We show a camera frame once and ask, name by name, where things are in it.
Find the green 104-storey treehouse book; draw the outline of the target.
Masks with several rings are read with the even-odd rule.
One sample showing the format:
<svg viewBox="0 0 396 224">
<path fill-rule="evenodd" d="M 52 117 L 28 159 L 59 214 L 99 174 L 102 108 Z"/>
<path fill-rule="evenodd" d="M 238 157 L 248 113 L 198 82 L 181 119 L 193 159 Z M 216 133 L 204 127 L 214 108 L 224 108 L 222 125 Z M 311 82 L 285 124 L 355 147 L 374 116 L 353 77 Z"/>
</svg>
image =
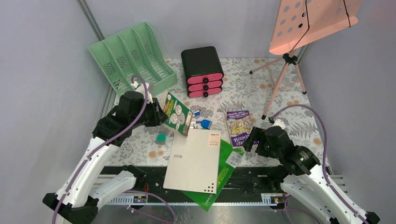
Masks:
<svg viewBox="0 0 396 224">
<path fill-rule="evenodd" d="M 192 111 L 170 92 L 165 94 L 161 107 L 168 116 L 164 125 L 173 133 L 187 137 L 193 116 Z"/>
</svg>

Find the purple 52-storey treehouse book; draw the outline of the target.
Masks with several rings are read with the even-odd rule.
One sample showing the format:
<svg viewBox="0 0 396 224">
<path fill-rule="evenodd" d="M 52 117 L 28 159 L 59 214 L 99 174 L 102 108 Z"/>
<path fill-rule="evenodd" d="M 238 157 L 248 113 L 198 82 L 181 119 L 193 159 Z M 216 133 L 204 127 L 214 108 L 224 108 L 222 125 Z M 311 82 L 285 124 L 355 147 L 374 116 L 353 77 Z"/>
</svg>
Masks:
<svg viewBox="0 0 396 224">
<path fill-rule="evenodd" d="M 242 147 L 253 128 L 253 121 L 248 110 L 225 113 L 226 124 L 233 148 Z"/>
</svg>

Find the white AVE notebook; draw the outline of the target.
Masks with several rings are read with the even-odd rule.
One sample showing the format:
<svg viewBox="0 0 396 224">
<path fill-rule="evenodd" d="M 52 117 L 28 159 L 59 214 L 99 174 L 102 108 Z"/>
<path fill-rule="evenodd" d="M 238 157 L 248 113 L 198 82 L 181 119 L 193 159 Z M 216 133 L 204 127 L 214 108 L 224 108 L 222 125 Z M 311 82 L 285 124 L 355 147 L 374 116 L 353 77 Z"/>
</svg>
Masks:
<svg viewBox="0 0 396 224">
<path fill-rule="evenodd" d="M 221 131 L 191 129 L 175 135 L 163 182 L 165 189 L 216 194 Z"/>
</svg>

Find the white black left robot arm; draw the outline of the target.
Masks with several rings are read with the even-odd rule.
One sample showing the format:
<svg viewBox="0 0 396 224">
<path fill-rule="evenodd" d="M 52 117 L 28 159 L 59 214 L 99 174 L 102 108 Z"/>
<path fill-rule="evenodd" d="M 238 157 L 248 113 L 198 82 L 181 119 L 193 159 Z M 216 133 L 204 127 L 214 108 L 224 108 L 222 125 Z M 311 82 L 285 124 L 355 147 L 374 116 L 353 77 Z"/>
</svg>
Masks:
<svg viewBox="0 0 396 224">
<path fill-rule="evenodd" d="M 42 202 L 54 213 L 51 222 L 90 224 L 99 210 L 121 193 L 144 188 L 144 172 L 128 165 L 112 179 L 94 188 L 106 161 L 118 150 L 132 131 L 140 126 L 160 126 L 168 118 L 157 98 L 149 93 L 148 83 L 132 82 L 134 90 L 125 92 L 119 104 L 101 118 L 92 132 L 89 145 L 66 183 Z"/>
</svg>

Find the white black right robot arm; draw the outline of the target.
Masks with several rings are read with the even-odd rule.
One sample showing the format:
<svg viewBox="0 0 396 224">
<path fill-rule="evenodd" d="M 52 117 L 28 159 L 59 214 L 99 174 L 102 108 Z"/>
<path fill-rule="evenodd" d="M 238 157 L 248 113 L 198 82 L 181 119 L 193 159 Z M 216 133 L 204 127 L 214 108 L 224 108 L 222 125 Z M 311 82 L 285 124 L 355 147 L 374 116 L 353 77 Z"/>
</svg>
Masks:
<svg viewBox="0 0 396 224">
<path fill-rule="evenodd" d="M 293 143 L 282 120 L 268 129 L 253 127 L 243 148 L 249 152 L 277 159 L 280 164 L 268 175 L 269 189 L 281 190 L 297 199 L 325 224 L 377 224 L 379 216 L 354 203 L 331 179 L 314 153 Z"/>
</svg>

